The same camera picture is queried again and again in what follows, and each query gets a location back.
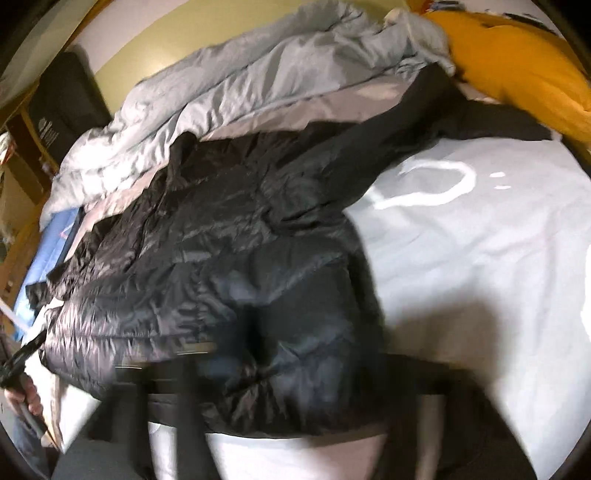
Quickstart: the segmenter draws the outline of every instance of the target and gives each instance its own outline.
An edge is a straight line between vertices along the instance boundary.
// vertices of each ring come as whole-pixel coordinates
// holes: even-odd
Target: finger
[[[12,404],[19,404],[25,401],[25,394],[15,390],[5,390],[4,396]]]
[[[29,411],[35,416],[40,416],[43,413],[43,405],[41,405],[41,400],[39,399],[36,403],[29,404]]]
[[[27,392],[27,402],[33,403],[35,397],[38,397],[37,394],[37,387],[31,382],[25,387],[25,392]]]
[[[22,374],[20,376],[20,380],[21,380],[21,385],[24,388],[27,388],[29,385],[34,385],[33,379],[31,377],[29,377],[27,374]]]

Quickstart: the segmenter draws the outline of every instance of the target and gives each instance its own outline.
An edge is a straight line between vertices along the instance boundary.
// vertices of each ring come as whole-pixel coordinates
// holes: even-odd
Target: yellow wall
[[[223,42],[272,22],[307,0],[189,0],[156,20],[123,46],[96,73],[96,82],[111,112],[141,79],[182,59],[198,48]],[[352,3],[377,20],[404,0]]]

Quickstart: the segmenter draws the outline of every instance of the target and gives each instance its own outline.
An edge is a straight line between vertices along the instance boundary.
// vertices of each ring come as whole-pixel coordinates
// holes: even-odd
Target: black puffer jacket
[[[433,65],[360,125],[183,134],[150,187],[50,276],[67,301],[45,364],[100,397],[117,365],[211,342],[200,407],[214,432],[318,434],[381,418],[380,312],[342,210],[440,136],[548,132],[518,110],[467,101]]]

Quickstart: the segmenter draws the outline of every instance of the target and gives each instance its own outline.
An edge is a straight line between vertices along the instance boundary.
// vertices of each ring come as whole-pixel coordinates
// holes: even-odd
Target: pillow
[[[425,17],[445,30],[463,80],[591,142],[591,88],[565,40],[493,15],[436,11]]]

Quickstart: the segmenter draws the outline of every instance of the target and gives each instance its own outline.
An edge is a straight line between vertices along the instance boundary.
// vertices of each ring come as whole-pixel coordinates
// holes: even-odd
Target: bed
[[[287,106],[273,104],[205,140],[301,130],[316,120],[361,122],[396,105],[410,83],[378,75]],[[97,221],[123,212],[162,166],[93,199],[69,255]],[[534,142],[440,140],[383,172],[346,210],[396,339],[392,347],[474,371],[540,479],[552,477],[591,420],[590,190],[559,135]],[[44,321],[40,315],[27,337]],[[59,408],[46,413],[51,410],[50,422],[69,445],[97,401],[72,386],[57,388],[36,357],[27,369],[45,405],[61,397]],[[318,445],[214,434],[211,441],[225,478],[269,472],[353,479],[367,477],[381,437]],[[174,478],[174,429],[152,424],[151,442],[158,477]]]

